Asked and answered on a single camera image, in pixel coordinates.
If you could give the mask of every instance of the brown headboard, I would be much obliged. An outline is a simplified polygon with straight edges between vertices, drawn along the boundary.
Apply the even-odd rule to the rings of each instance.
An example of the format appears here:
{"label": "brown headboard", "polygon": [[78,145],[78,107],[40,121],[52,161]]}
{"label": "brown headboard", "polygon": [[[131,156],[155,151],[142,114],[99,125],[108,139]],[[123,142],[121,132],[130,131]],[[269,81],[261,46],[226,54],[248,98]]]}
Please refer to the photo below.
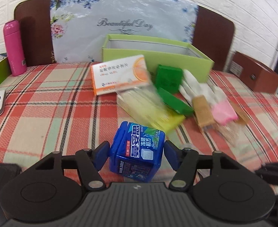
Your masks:
{"label": "brown headboard", "polygon": [[[50,1],[27,0],[19,3],[15,8],[14,17],[20,23],[27,66],[54,62]],[[192,44],[215,62],[213,69],[223,70],[234,31],[232,21],[199,6]]]}

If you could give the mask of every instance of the red label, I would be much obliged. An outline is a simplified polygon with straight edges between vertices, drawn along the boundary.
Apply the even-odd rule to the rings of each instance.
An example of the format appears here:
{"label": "red label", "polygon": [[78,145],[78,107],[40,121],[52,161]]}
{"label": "red label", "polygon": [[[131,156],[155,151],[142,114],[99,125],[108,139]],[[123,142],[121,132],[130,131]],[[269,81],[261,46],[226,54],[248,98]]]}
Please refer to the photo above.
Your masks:
{"label": "red label", "polygon": [[126,153],[125,153],[125,156],[129,156],[129,150],[130,150],[130,141],[126,141]]}

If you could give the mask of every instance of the thermos cap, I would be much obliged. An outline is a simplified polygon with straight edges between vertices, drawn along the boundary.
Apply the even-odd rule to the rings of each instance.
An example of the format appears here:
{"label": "thermos cap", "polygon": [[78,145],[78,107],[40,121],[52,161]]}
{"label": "thermos cap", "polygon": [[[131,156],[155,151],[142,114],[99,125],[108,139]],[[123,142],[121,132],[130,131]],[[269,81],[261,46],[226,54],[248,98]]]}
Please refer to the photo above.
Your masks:
{"label": "thermos cap", "polygon": [[3,27],[3,35],[8,36],[15,32],[19,31],[19,22],[15,19],[6,22],[5,26]]}

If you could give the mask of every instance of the checkered fabric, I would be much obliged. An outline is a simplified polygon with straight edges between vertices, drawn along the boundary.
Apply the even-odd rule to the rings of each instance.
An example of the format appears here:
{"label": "checkered fabric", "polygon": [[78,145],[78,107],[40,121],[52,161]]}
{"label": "checkered fabric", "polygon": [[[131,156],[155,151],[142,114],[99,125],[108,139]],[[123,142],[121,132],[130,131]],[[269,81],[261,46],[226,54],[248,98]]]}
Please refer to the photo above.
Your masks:
{"label": "checkered fabric", "polygon": [[[250,170],[278,161],[278,96],[253,93],[237,77],[223,72],[211,72],[209,83],[222,88],[250,116],[236,145],[215,130],[201,133],[193,118],[167,134],[167,139],[179,148],[191,143],[201,154],[221,150]],[[112,143],[120,123],[133,121],[117,106],[115,93],[94,96],[89,63],[29,67],[19,77],[8,77],[1,89],[8,95],[0,116],[0,162],[17,163],[23,170],[54,150],[71,155],[82,148],[94,149],[104,140]],[[74,170],[65,173],[77,180]],[[106,183],[126,181],[109,171],[108,162],[100,174]],[[153,180],[167,182],[173,175],[163,156]]]}

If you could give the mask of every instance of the orange slice illustration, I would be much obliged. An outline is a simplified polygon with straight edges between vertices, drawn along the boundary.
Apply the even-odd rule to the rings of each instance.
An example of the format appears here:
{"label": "orange slice illustration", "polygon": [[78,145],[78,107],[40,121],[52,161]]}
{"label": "orange slice illustration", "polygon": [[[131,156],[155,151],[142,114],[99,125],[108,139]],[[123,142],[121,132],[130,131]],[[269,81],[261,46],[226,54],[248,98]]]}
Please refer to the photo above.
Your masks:
{"label": "orange slice illustration", "polygon": [[137,79],[143,82],[148,81],[148,74],[145,66],[144,57],[140,57],[135,61],[132,70]]}

